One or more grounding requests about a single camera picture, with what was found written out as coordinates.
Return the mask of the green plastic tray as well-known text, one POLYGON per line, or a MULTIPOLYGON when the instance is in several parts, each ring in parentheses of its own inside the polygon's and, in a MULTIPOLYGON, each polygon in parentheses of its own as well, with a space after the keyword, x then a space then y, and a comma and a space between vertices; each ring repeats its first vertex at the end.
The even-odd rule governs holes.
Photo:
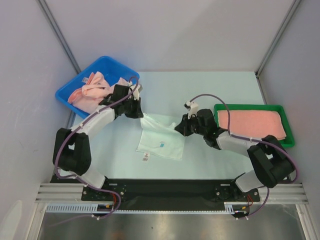
POLYGON ((277 138, 284 148, 295 146, 295 139, 284 108, 272 104, 223 104, 214 106, 214 118, 217 125, 228 128, 237 136, 262 139, 268 135, 277 138))

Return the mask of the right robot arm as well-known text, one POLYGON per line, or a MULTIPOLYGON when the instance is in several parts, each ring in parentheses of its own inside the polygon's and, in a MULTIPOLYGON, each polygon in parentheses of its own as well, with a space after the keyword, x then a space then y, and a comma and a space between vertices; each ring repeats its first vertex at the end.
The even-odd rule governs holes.
POLYGON ((210 109, 201 109, 193 116, 184 114, 174 130, 185 137, 201 135, 211 148, 228 150, 250 159, 253 170, 238 176, 230 188, 230 195, 236 201, 242 201, 253 189, 273 188, 283 183, 284 178, 295 170, 288 153, 274 136, 268 135, 261 140, 234 137, 216 124, 210 109))

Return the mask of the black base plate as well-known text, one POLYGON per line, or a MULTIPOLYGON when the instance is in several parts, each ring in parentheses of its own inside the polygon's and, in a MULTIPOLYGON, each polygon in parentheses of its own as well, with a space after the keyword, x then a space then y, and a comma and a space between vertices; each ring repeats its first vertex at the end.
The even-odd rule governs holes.
POLYGON ((117 204, 122 211, 219 211, 225 202, 252 204, 260 201, 254 188, 241 192, 231 179, 108 179, 104 189, 120 195, 83 187, 81 200, 97 202, 99 213, 110 211, 117 204))

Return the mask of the pink towel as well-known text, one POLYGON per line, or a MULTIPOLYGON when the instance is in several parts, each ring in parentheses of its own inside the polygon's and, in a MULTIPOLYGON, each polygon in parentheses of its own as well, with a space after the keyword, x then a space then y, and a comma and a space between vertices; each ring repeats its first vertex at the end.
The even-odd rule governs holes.
POLYGON ((219 110, 218 124, 237 136, 262 139, 268 135, 283 140, 287 137, 281 116, 268 110, 219 110))
MULTIPOLYGON (((119 78, 116 84, 121 86, 129 85, 122 77, 119 78)), ((67 102, 85 113, 92 114, 99 103, 114 92, 116 84, 109 85, 101 72, 92 72, 85 85, 76 89, 69 96, 67 102)))

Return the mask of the blue plastic bin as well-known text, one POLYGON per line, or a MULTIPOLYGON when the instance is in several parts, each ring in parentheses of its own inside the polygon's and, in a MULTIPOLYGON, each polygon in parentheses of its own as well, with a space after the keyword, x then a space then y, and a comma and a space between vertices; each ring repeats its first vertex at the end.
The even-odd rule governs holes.
POLYGON ((116 84, 134 85, 139 78, 133 69, 109 56, 102 56, 59 88, 55 98, 84 119, 113 92, 116 84))

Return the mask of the light blue towel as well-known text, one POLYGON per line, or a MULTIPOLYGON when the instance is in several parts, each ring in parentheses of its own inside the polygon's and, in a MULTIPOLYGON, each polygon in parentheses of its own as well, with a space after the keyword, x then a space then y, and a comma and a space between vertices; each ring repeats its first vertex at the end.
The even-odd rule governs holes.
POLYGON ((178 117, 145 113, 140 119, 142 133, 137 151, 180 161, 185 137, 175 130, 179 123, 178 117))

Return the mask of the pink towel in bin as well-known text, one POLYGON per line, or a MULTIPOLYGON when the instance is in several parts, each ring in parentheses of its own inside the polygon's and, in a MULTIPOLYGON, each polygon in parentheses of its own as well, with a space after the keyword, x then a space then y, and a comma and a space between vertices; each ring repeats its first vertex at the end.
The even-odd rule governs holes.
MULTIPOLYGON (((121 86, 129 85, 122 77, 119 78, 116 84, 121 86)), ((67 102, 85 113, 92 114, 99 103, 114 92, 116 84, 109 85, 101 72, 92 72, 85 85, 76 89, 69 96, 67 102)))

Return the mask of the aluminium frame rail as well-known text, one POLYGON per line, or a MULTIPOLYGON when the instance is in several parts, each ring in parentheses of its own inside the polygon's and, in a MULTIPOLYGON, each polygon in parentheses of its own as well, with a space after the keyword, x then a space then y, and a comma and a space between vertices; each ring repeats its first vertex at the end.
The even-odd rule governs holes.
MULTIPOLYGON (((81 183, 42 183, 36 201, 46 203, 79 203, 87 195, 81 183)), ((305 189, 301 183, 279 184, 269 190, 258 190, 260 201, 268 197, 267 204, 272 205, 307 205, 309 204, 305 189)))

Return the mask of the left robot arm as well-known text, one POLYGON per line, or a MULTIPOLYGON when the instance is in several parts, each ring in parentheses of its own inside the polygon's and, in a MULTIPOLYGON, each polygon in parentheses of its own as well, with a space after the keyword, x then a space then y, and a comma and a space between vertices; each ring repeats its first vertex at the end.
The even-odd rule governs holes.
POLYGON ((92 194, 99 200, 110 195, 108 178, 92 165, 90 139, 106 125, 121 115, 140 119, 140 92, 142 86, 116 84, 113 93, 104 97, 97 108, 73 128, 60 128, 55 137, 53 164, 55 175, 61 179, 76 178, 92 188, 92 194))

